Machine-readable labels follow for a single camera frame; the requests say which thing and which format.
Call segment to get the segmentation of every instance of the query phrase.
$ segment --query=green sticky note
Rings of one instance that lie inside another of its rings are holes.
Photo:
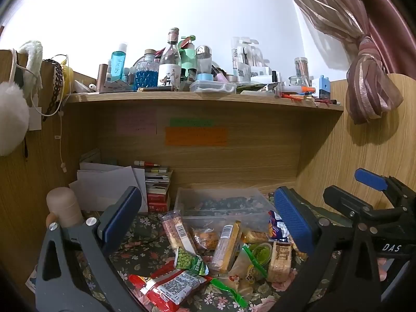
[[[172,117],[171,127],[212,127],[214,121],[210,119],[199,119],[195,117]]]

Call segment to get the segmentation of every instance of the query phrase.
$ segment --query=metal screw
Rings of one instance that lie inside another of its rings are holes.
[[[359,224],[358,224],[358,228],[359,228],[361,231],[365,231],[365,230],[367,230],[367,225],[365,225],[364,223],[359,223]]]
[[[49,224],[49,230],[53,231],[58,227],[58,223],[57,222],[53,222]]]
[[[97,223],[97,218],[90,217],[90,218],[87,219],[87,225],[88,226],[93,226],[93,225],[95,225],[95,223]]]
[[[319,225],[322,225],[322,226],[329,225],[329,220],[327,220],[326,218],[320,218],[318,222],[319,222]]]

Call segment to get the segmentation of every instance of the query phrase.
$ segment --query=fluffy ball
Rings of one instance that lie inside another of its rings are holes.
[[[29,127],[29,107],[16,83],[0,83],[0,156],[10,154]]]

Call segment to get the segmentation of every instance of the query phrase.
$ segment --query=orange sticky note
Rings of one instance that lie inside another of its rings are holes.
[[[225,127],[166,127],[167,146],[226,146]]]

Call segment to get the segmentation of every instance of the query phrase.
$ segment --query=tied curtain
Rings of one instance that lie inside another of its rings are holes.
[[[383,70],[362,0],[294,1],[317,30],[358,52],[347,72],[346,95],[346,109],[355,124],[378,119],[402,103],[403,96]]]

